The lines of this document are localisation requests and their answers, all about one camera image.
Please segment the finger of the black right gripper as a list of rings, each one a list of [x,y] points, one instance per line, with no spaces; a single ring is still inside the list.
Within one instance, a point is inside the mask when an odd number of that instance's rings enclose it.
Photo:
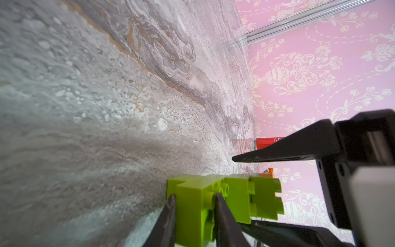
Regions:
[[[263,149],[235,155],[237,163],[315,160],[339,153],[334,125],[328,119],[309,125]]]
[[[324,227],[253,220],[241,230],[268,247],[352,247]]]

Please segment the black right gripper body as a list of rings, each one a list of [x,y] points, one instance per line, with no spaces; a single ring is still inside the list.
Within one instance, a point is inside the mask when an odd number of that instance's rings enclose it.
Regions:
[[[395,112],[391,109],[361,112],[349,120],[315,123],[319,178],[331,222],[354,230],[356,204],[348,184],[362,167],[394,166]]]

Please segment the long green lego brick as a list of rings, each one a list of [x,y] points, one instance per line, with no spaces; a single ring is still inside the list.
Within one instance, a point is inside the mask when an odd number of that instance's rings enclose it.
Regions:
[[[255,195],[255,183],[249,175],[233,174],[225,176],[228,189],[225,201],[237,223],[251,224],[252,217],[256,216],[257,206],[252,202]]]

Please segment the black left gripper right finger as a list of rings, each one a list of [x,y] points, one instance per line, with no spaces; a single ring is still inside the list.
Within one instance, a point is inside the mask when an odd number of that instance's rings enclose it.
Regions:
[[[216,193],[215,234],[217,247],[250,247],[222,194]]]

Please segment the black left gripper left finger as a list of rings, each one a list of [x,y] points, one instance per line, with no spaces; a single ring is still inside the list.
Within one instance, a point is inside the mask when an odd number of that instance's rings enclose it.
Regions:
[[[170,195],[143,247],[175,246],[176,196]]]

